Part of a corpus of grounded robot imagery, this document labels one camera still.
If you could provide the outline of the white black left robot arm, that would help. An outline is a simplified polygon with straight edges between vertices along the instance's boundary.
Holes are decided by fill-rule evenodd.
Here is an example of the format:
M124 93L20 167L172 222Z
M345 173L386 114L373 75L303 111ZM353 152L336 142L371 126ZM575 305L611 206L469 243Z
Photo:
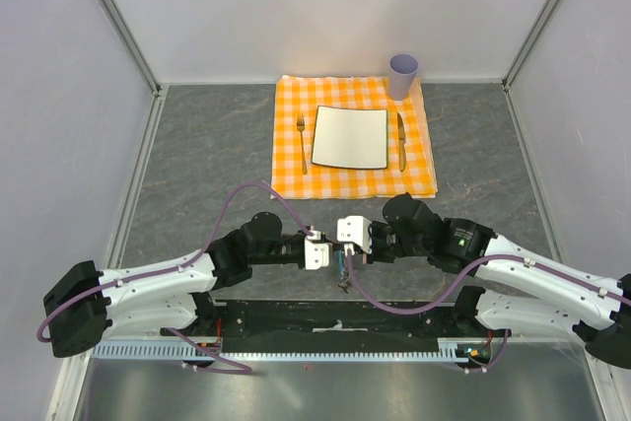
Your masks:
M205 335L216 324L214 290L236 286L255 265L305 265L308 234L285 234L268 212L204 250L134 268L97 269L91 260L72 266L44 296L39 340L56 358L68 358L114 336L160 332L169 327Z

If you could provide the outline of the metal key organizer blue handle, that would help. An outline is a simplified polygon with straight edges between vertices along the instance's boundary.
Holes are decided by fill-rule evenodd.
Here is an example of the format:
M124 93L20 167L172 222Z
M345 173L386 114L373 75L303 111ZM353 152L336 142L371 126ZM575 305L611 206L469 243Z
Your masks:
M349 272L348 272L348 269L347 269L345 253L344 253L343 250L338 250L335 253L335 255L336 255L336 258L337 258L337 268L338 268L338 274L339 274L339 279L338 279L338 282L337 282L337 286L345 294L347 294L349 292L349 289L352 286L352 283L351 283Z

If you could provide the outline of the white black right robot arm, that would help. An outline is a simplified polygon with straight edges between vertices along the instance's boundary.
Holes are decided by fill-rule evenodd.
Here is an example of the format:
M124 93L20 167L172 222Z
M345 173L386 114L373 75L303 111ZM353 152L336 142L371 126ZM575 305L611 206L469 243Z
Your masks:
M357 218L342 232L357 234L369 261L424 257L457 281L475 277L525 293L510 301L489 290L464 287L454 329L466 336L483 327L567 337L606 364L630 367L630 277L598 276L525 249L492 229L462 218L441 218L410 194L390 199L383 220Z

